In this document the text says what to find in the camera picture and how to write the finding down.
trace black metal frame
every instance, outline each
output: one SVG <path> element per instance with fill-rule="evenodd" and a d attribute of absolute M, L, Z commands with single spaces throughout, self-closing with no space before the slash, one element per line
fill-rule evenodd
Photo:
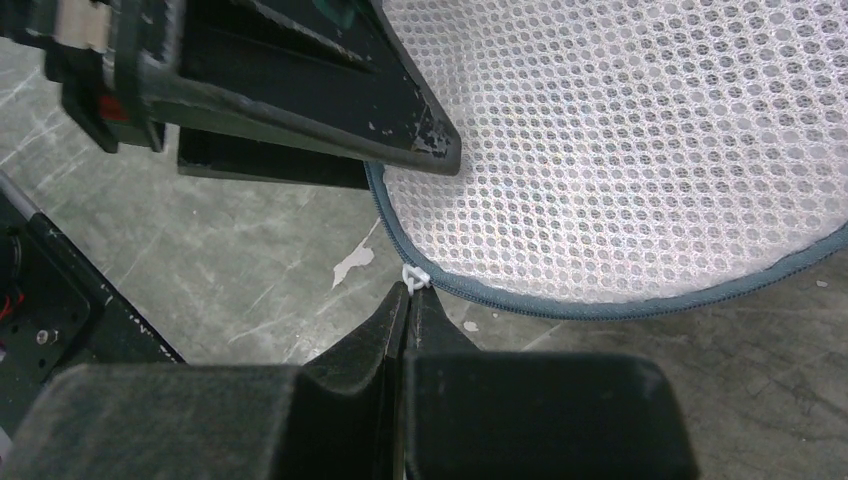
<path fill-rule="evenodd" d="M 2 173 L 0 191 L 0 235 L 20 249 L 11 253 L 19 268 L 0 272 L 7 276 L 0 293 L 14 302 L 23 295 L 13 313 L 0 318 L 1 429 L 14 434 L 44 384 L 75 365 L 183 361 Z M 8 247 L 0 252 L 9 254 Z M 58 335 L 39 344 L 42 331 Z"/>

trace red wire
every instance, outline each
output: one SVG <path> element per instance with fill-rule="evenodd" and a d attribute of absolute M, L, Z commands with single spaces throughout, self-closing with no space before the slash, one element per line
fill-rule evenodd
<path fill-rule="evenodd" d="M 9 295 L 6 295 L 6 304 L 3 306 L 3 311 L 0 311 L 0 321 L 3 321 L 3 319 L 5 319 L 9 315 L 11 315 L 12 312 L 15 311 L 15 308 L 18 305 L 20 305 L 21 303 L 23 303 L 23 301 L 24 301 L 24 294 L 23 293 L 18 294 L 18 301 L 15 302 L 14 305 L 12 305 L 12 298 Z"/>

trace white paint stain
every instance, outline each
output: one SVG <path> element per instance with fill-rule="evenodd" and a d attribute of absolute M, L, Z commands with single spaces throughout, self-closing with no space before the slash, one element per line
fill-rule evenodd
<path fill-rule="evenodd" d="M 344 260 L 338 263 L 335 267 L 333 267 L 333 287 L 336 288 L 339 284 L 341 284 L 345 277 L 347 277 L 348 272 L 353 267 L 364 267 L 369 265 L 372 261 L 374 261 L 374 250 L 365 246 L 365 242 L 371 238 L 371 235 L 374 233 L 374 230 L 377 229 L 377 225 L 380 224 L 380 219 L 378 218 L 376 222 L 374 222 L 374 226 L 371 227 L 371 230 L 368 231 L 368 235 L 359 242 L 359 245 L 353 249 L 353 252 L 350 253 Z"/>

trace gray concrete floor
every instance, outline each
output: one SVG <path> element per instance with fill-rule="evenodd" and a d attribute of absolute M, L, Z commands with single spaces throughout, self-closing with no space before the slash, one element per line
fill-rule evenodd
<path fill-rule="evenodd" d="M 0 40 L 0 168 L 188 361 L 305 362 L 399 279 L 369 193 L 180 177 L 173 149 L 106 155 L 61 111 L 40 61 Z M 334 287 L 351 263 L 365 265 Z M 484 349 L 656 361 L 702 478 L 848 480 L 846 263 L 843 252 L 753 295 L 633 323 L 561 323 L 442 298 Z"/>

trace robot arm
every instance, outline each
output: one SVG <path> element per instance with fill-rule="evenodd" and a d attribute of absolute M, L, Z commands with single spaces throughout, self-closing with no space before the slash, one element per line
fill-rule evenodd
<path fill-rule="evenodd" d="M 171 123 L 459 171 L 456 129 L 371 0 L 0 0 L 0 34 L 45 51 L 63 108 L 110 153 L 159 152 Z"/>

